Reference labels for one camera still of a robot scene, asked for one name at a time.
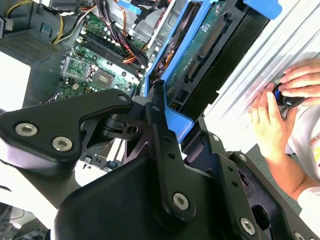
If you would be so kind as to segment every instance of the ventilation grille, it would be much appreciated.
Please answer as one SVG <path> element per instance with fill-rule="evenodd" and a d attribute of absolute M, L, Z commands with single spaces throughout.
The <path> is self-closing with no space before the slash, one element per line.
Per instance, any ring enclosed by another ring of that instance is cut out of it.
<path fill-rule="evenodd" d="M 58 51 L 50 44 L 44 43 L 28 33 L 2 38 L 0 39 L 0 46 L 31 62 L 36 62 Z"/>

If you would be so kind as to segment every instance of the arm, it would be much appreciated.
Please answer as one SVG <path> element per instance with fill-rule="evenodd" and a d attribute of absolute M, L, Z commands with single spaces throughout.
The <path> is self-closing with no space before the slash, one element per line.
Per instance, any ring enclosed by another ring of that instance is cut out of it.
<path fill-rule="evenodd" d="M 285 153 L 277 157 L 267 157 L 266 161 L 276 183 L 296 201 L 304 190 L 320 187 L 318 182 L 308 176 L 301 166 Z"/>
<path fill-rule="evenodd" d="M 285 153 L 292 133 L 297 108 L 289 109 L 283 120 L 270 84 L 254 101 L 250 117 L 261 154 L 265 157 L 270 172 L 280 188 L 297 201 L 305 189 L 320 186 Z"/>

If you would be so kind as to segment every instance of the finger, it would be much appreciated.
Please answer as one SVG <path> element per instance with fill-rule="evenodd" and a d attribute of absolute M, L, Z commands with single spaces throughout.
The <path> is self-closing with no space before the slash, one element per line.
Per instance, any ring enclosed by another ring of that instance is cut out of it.
<path fill-rule="evenodd" d="M 256 99 L 254 100 L 252 107 L 251 107 L 251 116 L 252 116 L 252 123 L 254 125 L 259 123 L 259 114 L 258 114 L 258 105 L 260 102 L 261 94 L 259 94 Z"/>
<path fill-rule="evenodd" d="M 289 108 L 288 112 L 286 113 L 286 128 L 291 132 L 295 125 L 295 120 L 297 116 L 298 108 L 293 107 Z"/>
<path fill-rule="evenodd" d="M 294 65 L 290 66 L 289 68 L 287 68 L 283 73 L 288 74 L 288 73 L 292 72 L 293 70 L 296 70 L 296 69 L 301 68 L 303 66 L 312 65 L 312 64 L 320 64 L 320 58 L 305 60 L 305 61 L 299 62 L 297 64 L 294 64 Z"/>
<path fill-rule="evenodd" d="M 285 89 L 282 92 L 286 97 L 304 97 L 304 98 L 316 98 L 320 97 L 320 85 L 306 86 L 303 88 Z"/>
<path fill-rule="evenodd" d="M 285 89 L 297 89 L 310 85 L 320 85 L 320 72 L 310 73 L 304 76 L 298 77 L 290 82 L 287 82 L 279 87 L 280 91 Z"/>
<path fill-rule="evenodd" d="M 303 106 L 320 105 L 320 97 L 308 97 L 303 101 L 302 105 Z"/>
<path fill-rule="evenodd" d="M 268 114 L 271 125 L 277 125 L 281 123 L 282 118 L 280 111 L 278 109 L 278 105 L 276 102 L 276 98 L 272 92 L 267 92 L 267 102 L 268 102 Z"/>
<path fill-rule="evenodd" d="M 268 101 L 267 101 L 268 88 L 263 91 L 258 105 L 259 122 L 264 124 L 270 124 L 268 113 Z"/>
<path fill-rule="evenodd" d="M 320 72 L 320 64 L 312 64 L 307 66 L 299 67 L 289 73 L 287 73 L 283 78 L 281 78 L 280 82 L 285 84 L 287 82 L 292 81 L 293 79 L 302 77 L 307 74 L 314 74 Z"/>

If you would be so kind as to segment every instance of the person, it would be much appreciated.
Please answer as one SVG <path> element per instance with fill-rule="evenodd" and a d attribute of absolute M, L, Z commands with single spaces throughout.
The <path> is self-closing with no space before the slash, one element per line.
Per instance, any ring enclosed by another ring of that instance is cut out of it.
<path fill-rule="evenodd" d="M 271 83 L 249 111 L 261 154 L 280 188 L 301 206 L 301 219 L 320 237 L 320 59 L 291 66 L 279 88 L 287 97 L 305 97 L 283 119 Z M 288 154 L 295 153 L 297 163 Z"/>

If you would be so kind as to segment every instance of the yellow wire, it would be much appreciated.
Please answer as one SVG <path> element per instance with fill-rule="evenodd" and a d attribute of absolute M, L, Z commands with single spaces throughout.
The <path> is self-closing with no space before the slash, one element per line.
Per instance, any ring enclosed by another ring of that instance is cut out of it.
<path fill-rule="evenodd" d="M 53 42 L 53 44 L 58 43 L 58 41 L 60 40 L 60 38 L 64 32 L 64 18 L 61 15 L 59 15 L 59 16 L 60 16 L 60 30 L 59 30 L 59 33 L 56 36 L 56 40 Z"/>
<path fill-rule="evenodd" d="M 13 6 L 10 7 L 9 10 L 6 12 L 6 17 L 8 18 L 8 17 L 10 16 L 11 12 L 12 12 L 15 8 L 17 8 L 17 7 L 19 7 L 19 6 L 23 5 L 23 4 L 29 4 L 29 3 L 33 3 L 33 1 L 31 1 L 31 0 L 23 0 L 23 1 L 21 1 L 21 2 L 18 2 L 18 3 L 15 4 L 15 5 L 13 5 Z"/>

